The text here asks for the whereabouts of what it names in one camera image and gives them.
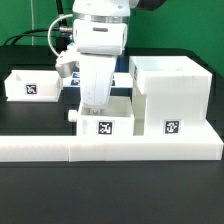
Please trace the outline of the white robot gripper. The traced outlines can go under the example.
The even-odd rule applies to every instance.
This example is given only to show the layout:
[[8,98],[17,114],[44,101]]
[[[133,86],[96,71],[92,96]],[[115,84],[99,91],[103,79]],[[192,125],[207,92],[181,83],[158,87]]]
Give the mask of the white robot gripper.
[[94,108],[94,114],[100,114],[99,108],[108,103],[116,61],[116,56],[80,55],[81,101],[85,107]]

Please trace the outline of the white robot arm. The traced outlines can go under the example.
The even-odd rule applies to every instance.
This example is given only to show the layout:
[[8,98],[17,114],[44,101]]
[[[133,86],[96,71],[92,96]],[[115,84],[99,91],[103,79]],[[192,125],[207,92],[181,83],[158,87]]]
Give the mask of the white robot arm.
[[82,105],[99,113],[108,104],[117,57],[127,42],[131,9],[154,11],[167,0],[75,0],[74,46],[57,56],[56,70],[69,77],[80,72]]

